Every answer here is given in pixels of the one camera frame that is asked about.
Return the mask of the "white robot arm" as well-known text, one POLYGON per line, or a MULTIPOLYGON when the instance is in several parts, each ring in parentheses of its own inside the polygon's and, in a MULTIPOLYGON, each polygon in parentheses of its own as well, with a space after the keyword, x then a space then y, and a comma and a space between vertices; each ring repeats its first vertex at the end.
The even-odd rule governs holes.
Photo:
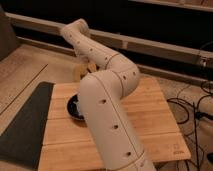
POLYGON ((107 171, 156 171, 121 99, 140 82, 136 64, 121 53, 90 38, 83 19, 60 30, 76 54, 95 62, 100 69, 86 75, 78 89, 78 104, 107 171))

